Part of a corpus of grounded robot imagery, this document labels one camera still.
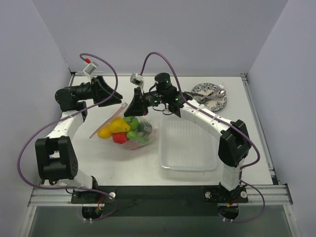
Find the clear zip top bag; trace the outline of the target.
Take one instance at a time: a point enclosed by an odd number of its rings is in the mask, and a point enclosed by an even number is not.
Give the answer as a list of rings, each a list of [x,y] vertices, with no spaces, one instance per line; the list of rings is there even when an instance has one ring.
[[[103,122],[89,138],[98,137],[126,150],[143,147],[158,137],[158,124],[145,117],[125,117],[128,104],[122,103],[119,109]]]

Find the white plastic basket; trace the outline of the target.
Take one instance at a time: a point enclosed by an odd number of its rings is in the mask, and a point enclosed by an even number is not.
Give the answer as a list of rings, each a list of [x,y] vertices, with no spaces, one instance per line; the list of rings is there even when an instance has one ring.
[[[203,172],[217,167],[217,140],[193,122],[163,116],[159,130],[159,164],[174,171]]]

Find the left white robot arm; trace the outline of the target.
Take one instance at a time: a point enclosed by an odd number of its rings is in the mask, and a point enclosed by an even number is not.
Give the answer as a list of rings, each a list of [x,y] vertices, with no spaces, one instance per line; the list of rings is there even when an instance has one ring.
[[[55,100],[62,111],[61,121],[45,138],[35,142],[39,176],[51,186],[59,182],[71,186],[83,192],[83,198],[89,203],[94,203],[100,197],[97,181],[79,169],[72,139],[87,118],[87,100],[105,107],[120,104],[122,95],[115,92],[102,76],[96,76],[90,82],[57,90]]]

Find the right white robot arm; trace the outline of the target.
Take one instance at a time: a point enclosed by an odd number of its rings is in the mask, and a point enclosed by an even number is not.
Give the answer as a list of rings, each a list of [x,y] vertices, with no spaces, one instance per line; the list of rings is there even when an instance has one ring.
[[[130,82],[136,88],[124,116],[145,116],[149,107],[163,104],[172,114],[193,122],[211,134],[219,141],[218,157],[224,166],[219,197],[224,201],[235,198],[241,180],[242,164],[251,148],[245,123],[225,119],[206,109],[190,95],[183,93],[179,86],[173,86],[168,73],[155,76],[156,89],[151,92],[144,92],[144,79],[140,74],[132,74]]]

